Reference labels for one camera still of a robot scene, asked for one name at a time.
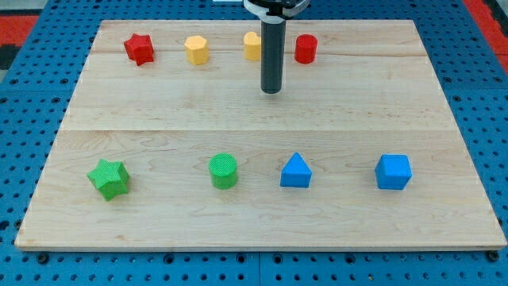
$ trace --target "wooden surface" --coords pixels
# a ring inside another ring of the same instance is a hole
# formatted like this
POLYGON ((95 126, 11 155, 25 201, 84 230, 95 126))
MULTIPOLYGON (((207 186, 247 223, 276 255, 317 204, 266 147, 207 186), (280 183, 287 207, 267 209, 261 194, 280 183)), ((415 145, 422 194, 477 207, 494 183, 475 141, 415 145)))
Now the wooden surface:
POLYGON ((104 21, 17 236, 23 250, 399 251, 499 249, 506 239, 412 21, 289 21, 284 91, 260 94, 244 59, 258 21, 104 21), (123 41, 149 33, 154 63, 123 41), (297 35, 319 40, 309 65, 297 35), (188 63, 186 37, 210 61, 188 63), (238 162, 214 189, 208 161, 238 162), (310 189, 279 187, 300 152, 310 189), (406 153, 405 191, 380 191, 382 153, 406 153), (128 195, 106 203, 86 178, 122 160, 128 195))

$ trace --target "blue block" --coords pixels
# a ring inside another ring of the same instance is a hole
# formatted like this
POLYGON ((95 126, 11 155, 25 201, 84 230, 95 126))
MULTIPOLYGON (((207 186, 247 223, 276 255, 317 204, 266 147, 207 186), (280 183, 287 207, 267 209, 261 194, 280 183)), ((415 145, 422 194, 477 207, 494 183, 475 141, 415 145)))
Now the blue block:
POLYGON ((312 171, 299 153, 293 154, 280 176, 280 187, 309 187, 312 171))
POLYGON ((410 161, 406 155, 383 154, 375 167, 380 189, 403 190, 411 176, 410 161))

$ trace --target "blue pegboard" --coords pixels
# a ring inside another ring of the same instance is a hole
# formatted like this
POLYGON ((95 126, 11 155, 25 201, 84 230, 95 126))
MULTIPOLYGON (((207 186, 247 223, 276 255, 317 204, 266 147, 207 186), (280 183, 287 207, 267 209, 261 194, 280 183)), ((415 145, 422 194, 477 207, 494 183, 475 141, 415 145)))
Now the blue pegboard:
MULTIPOLYGON (((508 231, 508 79, 460 1, 312 0, 299 19, 412 19, 508 231)), ((23 253, 13 246, 104 19, 255 19, 210 0, 50 0, 0 84, 0 284, 508 284, 500 253, 23 253)))

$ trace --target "plastic block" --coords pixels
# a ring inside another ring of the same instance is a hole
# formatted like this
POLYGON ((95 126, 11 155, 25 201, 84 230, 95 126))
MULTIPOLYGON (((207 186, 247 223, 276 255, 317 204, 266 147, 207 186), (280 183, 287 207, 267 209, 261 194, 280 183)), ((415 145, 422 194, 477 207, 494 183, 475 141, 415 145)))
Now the plastic block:
POLYGON ((212 185, 225 190, 234 186, 238 181, 237 161, 228 153, 215 155, 208 166, 212 185))
POLYGON ((127 194, 129 174, 121 162, 109 162, 101 159, 97 167, 87 174, 94 187, 100 191, 106 201, 116 195, 127 194))
POLYGON ((280 176, 280 187, 309 187, 312 171, 299 153, 293 154, 280 176))
POLYGON ((247 60, 261 60, 261 37, 256 32, 247 32, 244 36, 244 52, 247 60))
POLYGON ((208 41, 201 36, 188 37, 185 40, 187 59, 194 65, 206 64, 210 56, 208 41))
POLYGON ((375 167, 378 187, 383 190, 403 190, 411 176, 410 161, 403 154, 383 154, 375 167))
POLYGON ((149 35, 133 34, 130 39, 124 42, 124 46, 127 56, 131 60, 135 60, 138 66, 153 61, 153 46, 149 35))
POLYGON ((316 59, 317 48, 318 39, 316 37, 309 34, 298 36, 294 50, 294 59, 300 64, 310 64, 316 59))

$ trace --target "yellow hexagonal prism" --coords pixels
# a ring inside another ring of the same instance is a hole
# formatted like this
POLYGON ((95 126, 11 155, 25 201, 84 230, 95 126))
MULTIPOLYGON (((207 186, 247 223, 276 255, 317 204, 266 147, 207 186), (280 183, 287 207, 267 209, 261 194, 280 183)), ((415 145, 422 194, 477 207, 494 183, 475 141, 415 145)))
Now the yellow hexagonal prism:
POLYGON ((208 41, 201 36, 188 37, 185 40, 185 52, 187 54, 187 59, 192 64, 206 64, 210 56, 208 52, 208 41))
POLYGON ((261 60, 261 37, 258 37, 255 32, 245 34, 244 52, 247 60, 261 60))

